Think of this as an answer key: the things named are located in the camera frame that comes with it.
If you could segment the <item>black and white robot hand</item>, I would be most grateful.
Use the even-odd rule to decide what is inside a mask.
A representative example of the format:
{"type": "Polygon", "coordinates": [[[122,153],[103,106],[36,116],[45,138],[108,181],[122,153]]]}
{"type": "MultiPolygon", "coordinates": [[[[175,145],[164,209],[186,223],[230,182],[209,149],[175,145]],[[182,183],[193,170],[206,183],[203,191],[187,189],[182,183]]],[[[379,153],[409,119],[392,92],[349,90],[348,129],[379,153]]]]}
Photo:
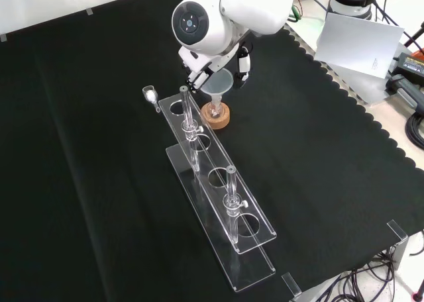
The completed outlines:
{"type": "Polygon", "coordinates": [[[181,47],[178,54],[182,59],[183,67],[187,70],[186,83],[192,92],[200,90],[201,86],[215,73],[221,71],[235,56],[237,57],[237,71],[233,73],[233,87],[240,89],[250,76],[250,54],[253,46],[249,49],[246,42],[238,43],[224,55],[209,56],[198,54],[194,51],[181,47]]]}

